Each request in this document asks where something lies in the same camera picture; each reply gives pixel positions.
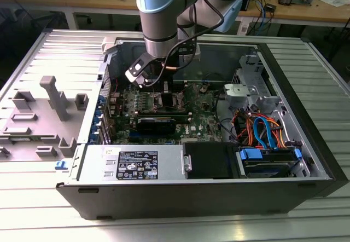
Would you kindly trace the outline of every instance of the white sticker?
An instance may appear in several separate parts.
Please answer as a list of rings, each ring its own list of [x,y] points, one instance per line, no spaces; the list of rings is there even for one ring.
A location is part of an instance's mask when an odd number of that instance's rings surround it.
[[[30,142],[31,139],[29,138],[12,138],[11,141],[13,142],[21,142],[21,141],[25,141],[25,142]]]
[[[120,150],[121,150],[120,148],[116,148],[116,147],[113,147],[113,148],[107,147],[104,149],[103,154],[105,154],[105,155],[118,155]]]

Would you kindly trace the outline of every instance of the wooden desk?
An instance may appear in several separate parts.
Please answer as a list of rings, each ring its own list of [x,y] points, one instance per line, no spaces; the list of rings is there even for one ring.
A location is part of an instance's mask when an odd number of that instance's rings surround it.
[[[26,9],[62,11],[65,13],[70,29],[77,29],[74,13],[101,13],[138,15],[135,0],[17,0]],[[350,16],[350,5],[333,7],[320,0],[307,5],[279,5],[277,0],[266,0],[277,6],[274,23],[293,25],[335,26],[342,27]],[[19,8],[13,0],[0,0],[0,7]],[[260,12],[254,2],[247,11],[241,11],[238,34],[245,34],[249,23],[256,20]]]

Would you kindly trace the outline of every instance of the side panel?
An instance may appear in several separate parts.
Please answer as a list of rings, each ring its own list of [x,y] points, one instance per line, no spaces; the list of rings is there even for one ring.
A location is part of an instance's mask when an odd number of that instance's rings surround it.
[[[282,214],[328,181],[203,185],[62,186],[56,189],[88,220]]]

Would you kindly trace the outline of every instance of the blue latch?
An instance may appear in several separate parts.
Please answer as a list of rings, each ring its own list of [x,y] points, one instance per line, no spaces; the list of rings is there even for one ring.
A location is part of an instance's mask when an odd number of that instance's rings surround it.
[[[57,161],[55,170],[68,170],[67,163],[65,161]]]
[[[262,159],[263,154],[261,150],[255,148],[246,148],[240,151],[241,159]]]
[[[98,102],[98,104],[105,104],[106,98],[103,97],[102,95],[100,95],[100,96],[98,96],[97,102]]]
[[[97,140],[97,137],[98,137],[97,134],[90,134],[90,135],[89,135],[89,139],[90,139],[90,140],[93,140],[93,141],[96,141],[96,140]]]
[[[95,115],[96,116],[101,116],[102,114],[102,111],[101,110],[95,110]]]
[[[100,122],[100,119],[98,119],[96,116],[94,116],[93,119],[92,119],[92,123],[93,124],[97,124],[99,122]]]
[[[300,152],[299,149],[296,148],[296,149],[294,150],[294,153],[295,153],[297,159],[301,159],[301,158],[302,158],[302,154],[301,154],[301,152]]]

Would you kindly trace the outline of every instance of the table leg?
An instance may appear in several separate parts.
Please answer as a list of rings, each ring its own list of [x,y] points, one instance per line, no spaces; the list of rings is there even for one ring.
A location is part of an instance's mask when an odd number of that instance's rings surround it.
[[[241,17],[240,19],[240,26],[238,28],[238,31],[237,31],[237,35],[238,36],[245,36],[248,32],[248,29],[249,29],[249,24],[253,21],[253,18],[250,17],[250,16],[244,16],[244,17]]]
[[[108,23],[109,23],[109,29],[112,30],[114,29],[114,22],[113,22],[113,15],[108,14]]]
[[[70,12],[70,11],[66,11],[65,15],[66,15],[66,20],[67,20],[69,29],[70,30],[78,30],[79,26],[78,26],[77,19],[75,18],[74,13]]]

